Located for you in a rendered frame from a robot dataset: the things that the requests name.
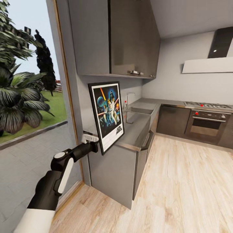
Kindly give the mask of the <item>poster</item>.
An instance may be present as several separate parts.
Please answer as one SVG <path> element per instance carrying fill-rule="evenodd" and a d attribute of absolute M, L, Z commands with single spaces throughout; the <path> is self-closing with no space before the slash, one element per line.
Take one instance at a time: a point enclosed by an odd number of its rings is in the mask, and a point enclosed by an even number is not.
<path fill-rule="evenodd" d="M 88 83 L 102 156 L 125 134 L 119 81 Z"/>

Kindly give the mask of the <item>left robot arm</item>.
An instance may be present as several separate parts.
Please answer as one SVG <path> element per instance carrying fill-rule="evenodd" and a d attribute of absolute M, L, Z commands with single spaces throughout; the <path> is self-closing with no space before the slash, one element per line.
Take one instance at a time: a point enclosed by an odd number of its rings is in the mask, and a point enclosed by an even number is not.
<path fill-rule="evenodd" d="M 62 196 L 73 163 L 91 151 L 97 153 L 99 138 L 83 134 L 82 144 L 57 153 L 51 162 L 51 171 L 38 182 L 35 195 L 13 233 L 49 233 L 52 220 Z"/>

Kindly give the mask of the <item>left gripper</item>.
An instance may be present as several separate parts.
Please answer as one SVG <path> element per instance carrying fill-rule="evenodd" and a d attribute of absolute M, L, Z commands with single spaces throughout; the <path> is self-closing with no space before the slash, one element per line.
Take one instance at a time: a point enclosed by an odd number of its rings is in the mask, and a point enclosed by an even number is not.
<path fill-rule="evenodd" d="M 79 147 L 81 150 L 82 150 L 82 153 L 83 153 L 83 157 L 85 155 L 87 155 L 88 153 L 90 153 L 91 151 L 97 153 L 98 152 L 98 145 L 97 145 L 97 142 L 89 142 L 89 143 L 82 143 L 76 147 Z"/>

